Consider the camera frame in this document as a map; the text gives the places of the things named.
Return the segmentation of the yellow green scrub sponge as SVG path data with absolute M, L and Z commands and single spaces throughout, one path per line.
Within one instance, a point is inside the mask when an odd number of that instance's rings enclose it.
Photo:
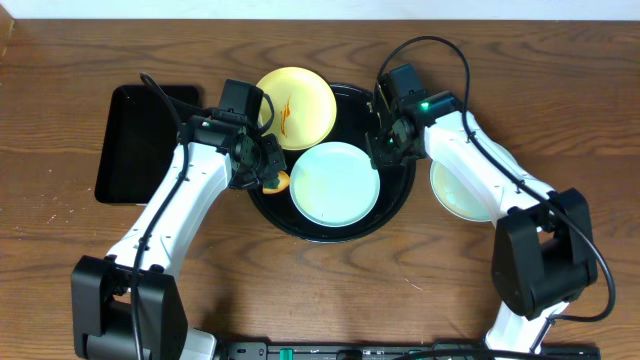
M 289 187 L 290 182 L 289 175 L 285 171 L 279 171 L 274 178 L 264 182 L 262 192 L 266 195 L 280 193 Z

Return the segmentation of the yellow plate with sauce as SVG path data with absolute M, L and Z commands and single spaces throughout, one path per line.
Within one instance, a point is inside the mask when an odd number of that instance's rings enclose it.
M 284 67 L 266 74 L 257 87 L 274 107 L 267 131 L 284 150 L 298 151 L 322 142 L 331 132 L 337 103 L 329 84 L 317 73 L 300 67 Z

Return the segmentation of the mint plate front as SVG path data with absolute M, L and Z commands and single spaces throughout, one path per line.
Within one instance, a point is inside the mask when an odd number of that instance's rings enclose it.
M 504 217 L 522 193 L 473 143 L 453 142 L 431 147 L 431 186 L 451 213 L 473 222 Z

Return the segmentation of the mint plate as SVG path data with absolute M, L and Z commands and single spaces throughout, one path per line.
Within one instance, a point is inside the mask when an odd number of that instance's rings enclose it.
M 369 156 L 345 142 L 326 142 L 305 151 L 290 179 L 296 209 L 307 220 L 331 228 L 364 219 L 381 191 L 379 172 Z
M 431 186 L 451 213 L 473 222 L 504 217 L 522 193 L 473 143 L 453 142 L 431 147 Z

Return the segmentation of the mint plate back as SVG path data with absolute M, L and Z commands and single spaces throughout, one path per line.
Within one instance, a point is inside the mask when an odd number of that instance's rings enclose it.
M 296 209 L 307 220 L 331 228 L 364 219 L 381 191 L 379 172 L 369 156 L 345 142 L 326 142 L 305 151 L 290 179 Z

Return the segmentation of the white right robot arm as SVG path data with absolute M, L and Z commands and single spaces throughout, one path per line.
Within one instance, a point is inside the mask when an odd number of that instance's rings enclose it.
M 494 358 L 541 354 L 551 326 L 597 279 L 584 196 L 536 179 L 452 106 L 399 113 L 367 135 L 366 149 L 376 168 L 429 157 L 481 204 L 496 230 L 491 276 L 501 298 L 485 346 Z

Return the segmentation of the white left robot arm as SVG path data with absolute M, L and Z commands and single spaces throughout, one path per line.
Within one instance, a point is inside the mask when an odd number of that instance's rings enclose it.
M 177 280 L 191 242 L 226 189 L 273 181 L 286 163 L 270 126 L 194 116 L 161 184 L 103 258 L 71 273 L 74 350 L 82 359 L 212 359 L 217 340 L 191 327 Z

